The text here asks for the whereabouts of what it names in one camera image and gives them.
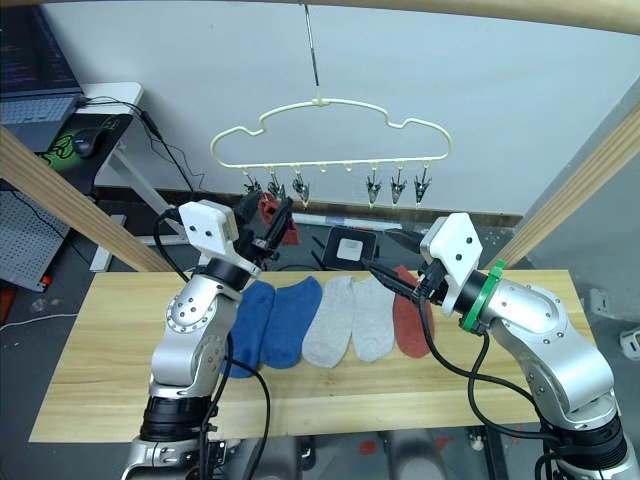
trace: wooden table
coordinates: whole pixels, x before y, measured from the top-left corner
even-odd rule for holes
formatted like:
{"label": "wooden table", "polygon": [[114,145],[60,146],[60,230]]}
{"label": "wooden table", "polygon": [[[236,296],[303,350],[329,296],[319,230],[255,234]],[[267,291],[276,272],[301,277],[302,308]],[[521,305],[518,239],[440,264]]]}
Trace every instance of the wooden table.
{"label": "wooden table", "polygon": [[[321,283],[343,273],[311,272]],[[356,279],[367,272],[350,272]],[[265,273],[286,286],[308,273]],[[505,277],[543,286],[564,302],[571,322],[591,341],[568,272],[506,271]],[[73,327],[31,433],[32,442],[128,442],[138,432],[147,401],[151,354],[164,330],[163,315],[181,287],[172,273],[97,274]],[[469,369],[481,340],[434,307],[436,345],[454,364]],[[521,386],[515,360],[492,342],[483,372]],[[261,367],[273,399],[272,435],[303,435],[416,427],[475,425],[466,379],[445,370],[433,356],[413,359],[397,346],[368,364],[349,350],[334,369],[304,360],[294,368]],[[498,423],[535,421],[530,404],[506,388],[477,382],[478,403]],[[265,404],[254,378],[231,379],[220,406],[220,438],[257,437]]]}

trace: sock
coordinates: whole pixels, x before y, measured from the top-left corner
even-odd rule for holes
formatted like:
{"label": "sock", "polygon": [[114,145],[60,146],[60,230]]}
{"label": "sock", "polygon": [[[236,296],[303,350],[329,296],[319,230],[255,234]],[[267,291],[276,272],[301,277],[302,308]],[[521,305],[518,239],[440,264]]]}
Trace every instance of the sock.
{"label": "sock", "polygon": [[320,306],[302,341],[302,356],[317,367],[335,367],[347,351],[355,314],[352,283],[350,276],[334,277],[324,286]]}
{"label": "sock", "polygon": [[[242,294],[242,301],[238,307],[236,323],[231,329],[233,338],[233,358],[252,368],[258,366],[260,347],[265,328],[273,307],[276,291],[268,283],[255,281]],[[246,378],[251,373],[238,367],[231,366],[230,377]]]}
{"label": "sock", "polygon": [[375,277],[353,284],[356,313],[353,346],[365,362],[374,362],[393,348],[393,297]]}
{"label": "sock", "polygon": [[313,277],[276,291],[260,350],[263,363],[272,368],[290,368],[300,361],[302,340],[321,298],[322,287]]}
{"label": "sock", "polygon": [[[418,284],[416,278],[409,273],[404,265],[396,267],[394,270],[398,277],[405,282],[409,282],[413,286]],[[426,311],[429,319],[429,330],[433,335],[433,315],[431,313],[431,304],[428,302]],[[418,307],[401,295],[396,295],[393,301],[393,327],[398,347],[406,355],[413,358],[421,358],[429,353],[429,347],[422,331]]]}

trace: robotic arm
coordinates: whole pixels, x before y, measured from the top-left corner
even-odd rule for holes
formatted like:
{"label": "robotic arm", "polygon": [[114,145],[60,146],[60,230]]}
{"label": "robotic arm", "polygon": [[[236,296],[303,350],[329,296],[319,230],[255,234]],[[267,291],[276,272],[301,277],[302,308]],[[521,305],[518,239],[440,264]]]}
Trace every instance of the robotic arm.
{"label": "robotic arm", "polygon": [[553,293],[502,279],[502,266],[489,275],[476,270],[482,251],[466,213],[439,218],[421,238],[392,233],[426,263],[419,285],[368,263],[383,285],[419,304],[428,299],[446,315],[463,316],[460,326],[490,332],[518,361],[541,420],[558,439],[560,478],[640,478],[633,446],[625,438],[613,392],[613,374],[602,354],[571,325]]}
{"label": "robotic arm", "polygon": [[208,260],[169,302],[165,333],[151,360],[149,401],[140,435],[131,443],[122,480],[195,479],[200,433],[236,319],[241,291],[256,278],[291,223],[282,202],[263,238],[240,236],[233,211],[206,200],[179,208],[189,243]]}

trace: pegboard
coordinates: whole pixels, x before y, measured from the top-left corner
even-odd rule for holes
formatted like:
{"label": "pegboard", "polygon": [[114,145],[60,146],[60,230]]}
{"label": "pegboard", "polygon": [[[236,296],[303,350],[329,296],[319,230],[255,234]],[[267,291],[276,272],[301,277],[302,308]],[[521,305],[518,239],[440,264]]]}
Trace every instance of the pegboard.
{"label": "pegboard", "polygon": [[46,286],[40,280],[69,227],[23,193],[15,192],[15,195],[31,205],[60,235],[12,192],[0,192],[0,278],[42,292]]}

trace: computer monitor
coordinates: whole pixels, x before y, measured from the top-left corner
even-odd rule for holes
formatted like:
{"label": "computer monitor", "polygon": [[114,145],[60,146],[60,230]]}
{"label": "computer monitor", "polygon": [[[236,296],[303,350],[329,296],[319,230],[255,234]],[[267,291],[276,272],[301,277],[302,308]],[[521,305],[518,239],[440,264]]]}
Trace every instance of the computer monitor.
{"label": "computer monitor", "polygon": [[81,93],[39,6],[0,11],[1,98]]}

